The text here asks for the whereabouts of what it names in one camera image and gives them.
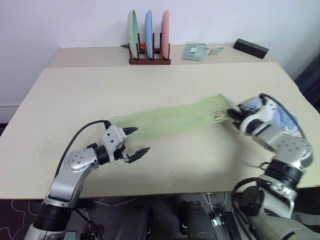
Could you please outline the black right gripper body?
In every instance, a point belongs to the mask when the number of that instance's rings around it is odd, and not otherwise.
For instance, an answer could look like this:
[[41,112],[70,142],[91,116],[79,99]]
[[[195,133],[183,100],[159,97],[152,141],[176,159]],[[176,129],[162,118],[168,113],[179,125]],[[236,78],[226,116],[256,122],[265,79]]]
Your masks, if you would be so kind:
[[247,117],[249,117],[251,115],[251,111],[246,110],[244,108],[244,105],[239,104],[237,107],[238,107],[238,109],[235,109],[235,110],[237,110],[236,114],[238,114],[238,119],[233,119],[232,123],[234,125],[240,125]]

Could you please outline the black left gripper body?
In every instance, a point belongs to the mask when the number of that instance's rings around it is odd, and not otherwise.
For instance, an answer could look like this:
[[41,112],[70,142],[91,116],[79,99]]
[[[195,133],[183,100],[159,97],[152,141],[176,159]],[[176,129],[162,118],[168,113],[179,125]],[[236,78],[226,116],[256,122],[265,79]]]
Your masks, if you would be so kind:
[[131,163],[131,157],[125,152],[126,146],[121,144],[119,147],[115,149],[113,152],[114,160],[124,160],[125,163]]

